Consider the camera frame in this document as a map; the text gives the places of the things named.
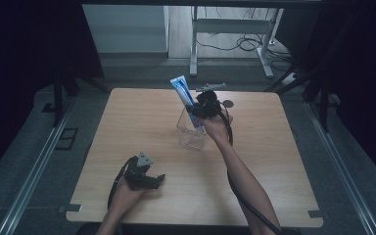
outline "forearm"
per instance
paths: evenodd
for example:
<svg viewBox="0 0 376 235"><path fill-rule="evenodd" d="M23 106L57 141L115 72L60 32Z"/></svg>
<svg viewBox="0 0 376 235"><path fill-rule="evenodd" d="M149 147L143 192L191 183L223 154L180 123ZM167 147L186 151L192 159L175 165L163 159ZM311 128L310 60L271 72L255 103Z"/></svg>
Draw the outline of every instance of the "forearm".
<svg viewBox="0 0 376 235"><path fill-rule="evenodd" d="M215 144L224 158L233 184L243 198L269 219L276 227L280 228L279 221L267 194L250 172L249 168L239 158L230 143L222 138L216 139ZM272 234L257 217L244 208L243 205L241 206L253 234Z"/></svg>
<svg viewBox="0 0 376 235"><path fill-rule="evenodd" d="M118 229L118 225L120 223L121 218L124 215L124 211L122 210L109 210L105 217L103 218L103 222L97 231L97 235L113 235L116 233Z"/></svg>

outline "table leg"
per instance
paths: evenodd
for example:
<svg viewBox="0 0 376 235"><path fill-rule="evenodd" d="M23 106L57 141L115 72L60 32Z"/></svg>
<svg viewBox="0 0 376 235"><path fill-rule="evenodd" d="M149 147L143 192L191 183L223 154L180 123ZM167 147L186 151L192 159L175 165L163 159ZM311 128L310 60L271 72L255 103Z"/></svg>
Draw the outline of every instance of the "table leg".
<svg viewBox="0 0 376 235"><path fill-rule="evenodd" d="M261 45L261 48L258 48L258 58L260 59L261 65L263 66L266 77L269 79L273 78L273 71L271 70L270 64L267 61L266 53L267 53L267 46L270 42L271 35L273 33L274 27L276 26L278 15L279 15L279 9L275 9L275 12L270 19L270 24L268 25L267 33L264 37L263 44Z"/></svg>
<svg viewBox="0 0 376 235"><path fill-rule="evenodd" d="M191 57L189 63L189 75L197 76L197 13L198 7L194 7L194 16L192 19L192 45L191 45Z"/></svg>

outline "metal frame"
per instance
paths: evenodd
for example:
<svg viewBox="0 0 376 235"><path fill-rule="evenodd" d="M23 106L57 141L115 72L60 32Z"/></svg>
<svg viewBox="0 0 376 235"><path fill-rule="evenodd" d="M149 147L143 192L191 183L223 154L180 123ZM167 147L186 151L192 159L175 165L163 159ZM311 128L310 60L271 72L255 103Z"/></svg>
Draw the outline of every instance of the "metal frame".
<svg viewBox="0 0 376 235"><path fill-rule="evenodd" d="M273 16L269 21L266 20L235 20L235 19L198 19L198 7L194 7L194 16L192 19L192 45L189 74L197 75L197 33L249 33L265 34L261 48L258 48L258 58L263 66L267 78L273 78L273 71L266 58L267 46L274 27L276 26L279 9L275 9Z"/></svg>

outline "hand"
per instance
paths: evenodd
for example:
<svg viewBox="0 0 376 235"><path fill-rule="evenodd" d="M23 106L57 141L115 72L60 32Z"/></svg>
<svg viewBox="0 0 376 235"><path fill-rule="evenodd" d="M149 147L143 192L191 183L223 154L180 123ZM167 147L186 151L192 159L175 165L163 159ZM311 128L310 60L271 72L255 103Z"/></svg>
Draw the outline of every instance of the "hand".
<svg viewBox="0 0 376 235"><path fill-rule="evenodd" d="M122 177L117 183L111 205L97 231L97 235L115 234L123 215L133 208L147 191L147 189L131 190L129 182Z"/></svg>
<svg viewBox="0 0 376 235"><path fill-rule="evenodd" d="M228 116L228 120L231 122L233 121L232 116ZM203 124L207 134L215 141L228 141L228 130L227 126L225 126L224 120L221 116L217 115L212 118L208 119L201 119L199 121Z"/></svg>
<svg viewBox="0 0 376 235"><path fill-rule="evenodd" d="M121 214L127 212L129 209L133 208L134 205L136 205L142 195L147 191L147 189L131 190L129 187L129 182L122 177L117 183L117 188L112 198L109 211L117 211Z"/></svg>

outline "metal bracket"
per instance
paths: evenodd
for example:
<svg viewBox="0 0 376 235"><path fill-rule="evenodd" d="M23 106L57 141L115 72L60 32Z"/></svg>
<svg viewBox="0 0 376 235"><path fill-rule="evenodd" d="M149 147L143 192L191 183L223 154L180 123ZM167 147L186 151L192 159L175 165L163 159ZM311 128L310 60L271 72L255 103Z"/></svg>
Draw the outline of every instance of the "metal bracket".
<svg viewBox="0 0 376 235"><path fill-rule="evenodd" d="M197 91L197 92L204 92L204 91L208 91L208 90L214 90L216 88L223 87L223 86L225 86L225 83L222 83L222 84L208 84L207 83L203 87L196 88L195 91Z"/></svg>
<svg viewBox="0 0 376 235"><path fill-rule="evenodd" d="M137 166L152 165L154 162L143 152L139 153L139 159L137 160Z"/></svg>

